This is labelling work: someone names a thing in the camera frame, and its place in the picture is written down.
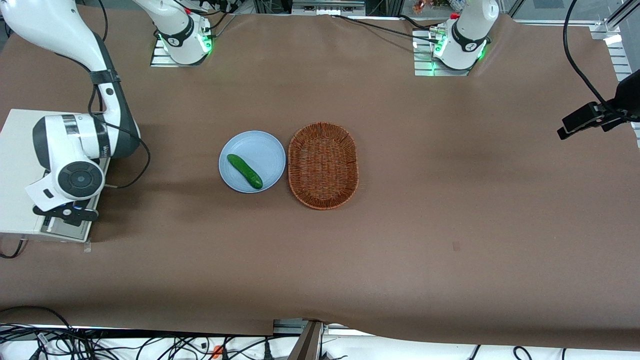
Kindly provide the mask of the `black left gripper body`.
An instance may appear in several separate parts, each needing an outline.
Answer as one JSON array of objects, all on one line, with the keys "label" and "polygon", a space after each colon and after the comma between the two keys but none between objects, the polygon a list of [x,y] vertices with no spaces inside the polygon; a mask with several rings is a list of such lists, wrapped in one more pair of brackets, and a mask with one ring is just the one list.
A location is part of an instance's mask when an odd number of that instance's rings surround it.
[{"label": "black left gripper body", "polygon": [[640,121],[640,71],[619,82],[615,89],[614,98],[606,101],[605,123],[601,125],[604,132],[609,132],[625,123]]}]

